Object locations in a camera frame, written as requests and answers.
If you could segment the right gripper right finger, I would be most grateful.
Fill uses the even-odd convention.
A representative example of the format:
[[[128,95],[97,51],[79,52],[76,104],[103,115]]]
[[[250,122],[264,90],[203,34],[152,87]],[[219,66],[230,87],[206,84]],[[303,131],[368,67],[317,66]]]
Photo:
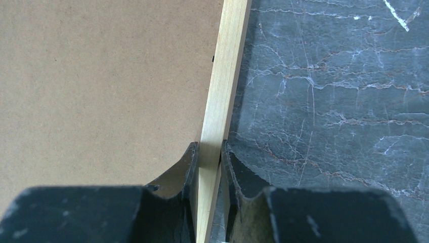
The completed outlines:
[[[262,179],[222,142],[227,242],[417,242],[404,212],[372,188],[281,188]]]

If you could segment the brown backing board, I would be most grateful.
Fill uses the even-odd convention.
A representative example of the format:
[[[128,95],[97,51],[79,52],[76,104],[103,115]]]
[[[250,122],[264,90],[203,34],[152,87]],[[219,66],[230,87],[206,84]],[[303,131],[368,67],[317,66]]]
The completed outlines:
[[[1,213],[146,184],[200,138],[222,1],[1,1]]]

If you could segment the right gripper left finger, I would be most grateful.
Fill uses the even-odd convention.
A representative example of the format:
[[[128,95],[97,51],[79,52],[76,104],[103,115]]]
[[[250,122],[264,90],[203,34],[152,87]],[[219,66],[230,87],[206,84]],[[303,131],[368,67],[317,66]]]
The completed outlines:
[[[195,242],[198,149],[146,185],[26,188],[1,219],[1,242]]]

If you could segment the wooden picture frame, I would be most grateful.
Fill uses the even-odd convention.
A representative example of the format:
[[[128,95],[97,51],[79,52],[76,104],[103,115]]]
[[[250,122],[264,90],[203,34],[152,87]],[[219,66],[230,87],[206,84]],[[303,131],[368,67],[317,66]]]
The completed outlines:
[[[209,242],[220,179],[222,142],[228,136],[251,1],[224,1],[199,141],[196,242]]]

